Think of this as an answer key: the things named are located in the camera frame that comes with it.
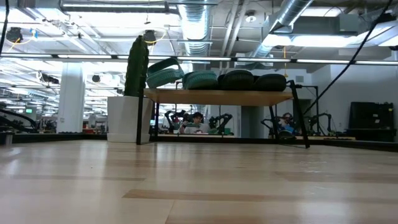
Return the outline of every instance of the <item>wooden tabletop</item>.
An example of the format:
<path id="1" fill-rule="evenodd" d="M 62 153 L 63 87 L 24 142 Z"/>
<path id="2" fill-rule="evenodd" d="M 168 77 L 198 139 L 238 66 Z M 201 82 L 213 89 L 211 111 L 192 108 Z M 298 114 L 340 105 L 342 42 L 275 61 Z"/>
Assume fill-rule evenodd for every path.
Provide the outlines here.
<path id="1" fill-rule="evenodd" d="M 289 92 L 224 90 L 144 89 L 144 95 L 156 103 L 241 106 L 273 106 L 293 98 Z"/>

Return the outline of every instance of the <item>wooden floor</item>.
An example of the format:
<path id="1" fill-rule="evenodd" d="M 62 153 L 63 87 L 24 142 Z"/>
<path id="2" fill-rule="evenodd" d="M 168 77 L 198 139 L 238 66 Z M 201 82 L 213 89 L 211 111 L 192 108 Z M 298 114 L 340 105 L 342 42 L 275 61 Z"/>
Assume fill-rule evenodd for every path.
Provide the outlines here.
<path id="1" fill-rule="evenodd" d="M 398 223 L 398 154 L 106 141 L 0 148 L 0 219 L 71 223 Z"/>

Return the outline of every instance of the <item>silver duct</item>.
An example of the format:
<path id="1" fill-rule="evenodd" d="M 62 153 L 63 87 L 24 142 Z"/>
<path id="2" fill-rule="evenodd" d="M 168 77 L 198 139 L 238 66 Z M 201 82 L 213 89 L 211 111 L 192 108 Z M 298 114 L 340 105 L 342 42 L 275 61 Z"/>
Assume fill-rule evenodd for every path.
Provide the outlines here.
<path id="1" fill-rule="evenodd" d="M 205 40 L 208 37 L 210 8 L 202 5 L 178 5 L 181 15 L 181 28 L 183 36 L 188 40 Z M 188 55 L 206 56 L 208 44 L 185 43 Z"/>
<path id="2" fill-rule="evenodd" d="M 280 11 L 277 12 L 276 18 L 270 21 L 269 17 L 265 21 L 267 33 L 280 27 L 292 26 L 294 22 L 301 16 L 313 0 L 285 0 L 283 1 Z M 267 46 L 261 43 L 257 49 L 251 54 L 251 57 L 266 57 L 274 46 Z"/>

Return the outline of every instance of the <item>tall green cactus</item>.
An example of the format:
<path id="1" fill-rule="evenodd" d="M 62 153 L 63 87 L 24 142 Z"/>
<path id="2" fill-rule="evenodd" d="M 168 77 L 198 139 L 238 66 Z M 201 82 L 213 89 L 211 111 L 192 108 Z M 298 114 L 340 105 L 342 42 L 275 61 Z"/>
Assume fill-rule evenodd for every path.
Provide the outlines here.
<path id="1" fill-rule="evenodd" d="M 148 70 L 149 51 L 143 36 L 138 36 L 132 43 L 124 83 L 124 96 L 139 96 L 140 88 L 145 88 Z"/>

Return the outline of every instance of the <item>white planter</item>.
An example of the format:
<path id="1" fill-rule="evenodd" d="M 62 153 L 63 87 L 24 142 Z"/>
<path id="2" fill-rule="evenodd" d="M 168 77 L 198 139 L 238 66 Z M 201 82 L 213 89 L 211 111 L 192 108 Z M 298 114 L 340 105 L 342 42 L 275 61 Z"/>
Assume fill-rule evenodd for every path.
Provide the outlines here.
<path id="1" fill-rule="evenodd" d="M 138 97 L 112 96 L 108 97 L 108 141 L 136 142 Z M 141 142 L 149 141 L 150 116 L 152 101 L 144 98 L 142 104 Z"/>

